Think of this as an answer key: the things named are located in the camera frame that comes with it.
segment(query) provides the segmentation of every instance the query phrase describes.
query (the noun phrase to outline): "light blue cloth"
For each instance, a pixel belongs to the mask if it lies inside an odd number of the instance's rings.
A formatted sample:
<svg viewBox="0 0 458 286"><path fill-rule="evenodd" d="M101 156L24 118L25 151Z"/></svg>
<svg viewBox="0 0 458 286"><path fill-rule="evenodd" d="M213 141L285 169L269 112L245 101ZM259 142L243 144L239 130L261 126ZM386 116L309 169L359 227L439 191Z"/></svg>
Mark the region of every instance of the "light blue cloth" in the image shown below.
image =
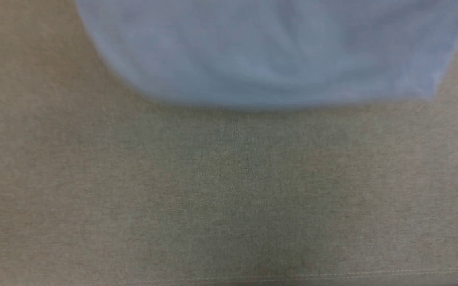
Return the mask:
<svg viewBox="0 0 458 286"><path fill-rule="evenodd" d="M78 0L100 55L145 96L285 108L432 98L458 0Z"/></svg>

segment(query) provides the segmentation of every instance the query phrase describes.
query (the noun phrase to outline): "beige upholstery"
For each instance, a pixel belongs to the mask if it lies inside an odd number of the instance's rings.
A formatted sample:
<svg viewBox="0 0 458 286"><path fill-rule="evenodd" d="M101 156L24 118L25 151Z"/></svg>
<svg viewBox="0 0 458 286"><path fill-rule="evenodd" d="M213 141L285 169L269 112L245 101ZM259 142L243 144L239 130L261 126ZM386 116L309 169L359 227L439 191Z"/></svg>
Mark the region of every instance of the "beige upholstery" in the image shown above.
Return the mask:
<svg viewBox="0 0 458 286"><path fill-rule="evenodd" d="M458 283L458 55L432 103L150 103L71 2L0 0L0 286Z"/></svg>

